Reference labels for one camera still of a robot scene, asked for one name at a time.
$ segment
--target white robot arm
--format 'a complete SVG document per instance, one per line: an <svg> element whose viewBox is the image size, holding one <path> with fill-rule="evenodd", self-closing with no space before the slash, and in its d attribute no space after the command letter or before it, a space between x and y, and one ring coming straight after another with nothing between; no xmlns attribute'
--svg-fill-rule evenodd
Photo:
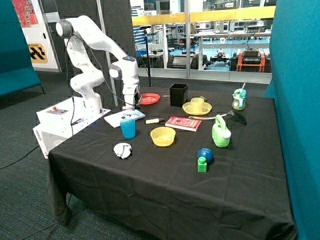
<svg viewBox="0 0 320 240"><path fill-rule="evenodd" d="M56 31L65 38L72 65L83 73L76 75L70 85L84 98L85 106L92 114L102 111L100 95L93 88L104 82L104 74L90 61L84 43L95 50L113 54L118 61L109 66L109 74L115 80L123 81L124 109L134 109L140 104L140 83L138 64L128 56L111 38L106 36L87 16L67 18L56 23Z"/></svg>

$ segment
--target door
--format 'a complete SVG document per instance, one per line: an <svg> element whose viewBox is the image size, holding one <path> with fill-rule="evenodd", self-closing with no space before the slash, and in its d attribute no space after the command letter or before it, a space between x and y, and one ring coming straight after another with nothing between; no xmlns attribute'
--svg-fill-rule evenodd
<svg viewBox="0 0 320 240"><path fill-rule="evenodd" d="M12 3L29 46L33 68L36 71L61 72L38 0L12 0Z"/></svg>

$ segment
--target green toy block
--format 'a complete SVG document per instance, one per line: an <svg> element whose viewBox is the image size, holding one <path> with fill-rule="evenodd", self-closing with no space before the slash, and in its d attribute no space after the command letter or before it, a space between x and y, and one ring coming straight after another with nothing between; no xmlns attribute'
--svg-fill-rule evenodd
<svg viewBox="0 0 320 240"><path fill-rule="evenodd" d="M205 173L207 171L207 160L204 156L198 158L198 173Z"/></svg>

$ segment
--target teal chair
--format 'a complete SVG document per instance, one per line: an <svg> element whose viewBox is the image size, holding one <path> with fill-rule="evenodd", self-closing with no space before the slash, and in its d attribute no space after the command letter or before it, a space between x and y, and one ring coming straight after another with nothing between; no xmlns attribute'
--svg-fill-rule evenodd
<svg viewBox="0 0 320 240"><path fill-rule="evenodd" d="M298 240L320 240L319 0L278 0L270 39L274 98Z"/></svg>
<svg viewBox="0 0 320 240"><path fill-rule="evenodd" d="M41 82L11 0L2 0L0 14L0 96L22 91Z"/></svg>

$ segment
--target book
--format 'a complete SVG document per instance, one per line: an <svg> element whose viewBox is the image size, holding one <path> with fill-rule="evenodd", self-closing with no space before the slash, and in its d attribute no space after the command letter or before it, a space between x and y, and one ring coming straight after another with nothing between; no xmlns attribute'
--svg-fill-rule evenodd
<svg viewBox="0 0 320 240"><path fill-rule="evenodd" d="M190 119L190 118L179 117L179 116L172 116L165 123L165 126L195 132L197 131L200 123L201 123L201 120Z"/></svg>
<svg viewBox="0 0 320 240"><path fill-rule="evenodd" d="M108 116L104 117L104 120L106 120L112 127L117 128L120 126L120 122L123 119L142 119L144 118L146 115L144 115L142 112L138 111L137 109L135 110L131 110L131 109L127 109L127 110L123 110Z"/></svg>

